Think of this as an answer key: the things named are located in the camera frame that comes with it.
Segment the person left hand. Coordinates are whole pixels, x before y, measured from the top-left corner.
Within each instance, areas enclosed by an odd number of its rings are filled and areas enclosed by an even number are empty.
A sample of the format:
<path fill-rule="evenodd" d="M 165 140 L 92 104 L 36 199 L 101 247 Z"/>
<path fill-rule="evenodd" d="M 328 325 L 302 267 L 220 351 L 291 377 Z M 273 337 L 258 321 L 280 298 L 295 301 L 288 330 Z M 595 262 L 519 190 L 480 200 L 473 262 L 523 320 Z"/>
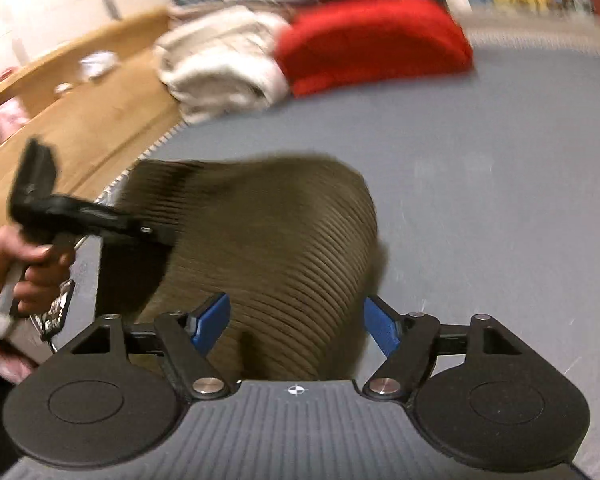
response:
<path fill-rule="evenodd" d="M 21 315 L 41 314 L 59 295 L 60 285 L 69 278 L 76 253 L 73 242 L 35 245 L 14 226 L 0 228 L 0 296 L 9 277 L 18 281 L 12 285 L 12 299 L 17 301 Z"/>

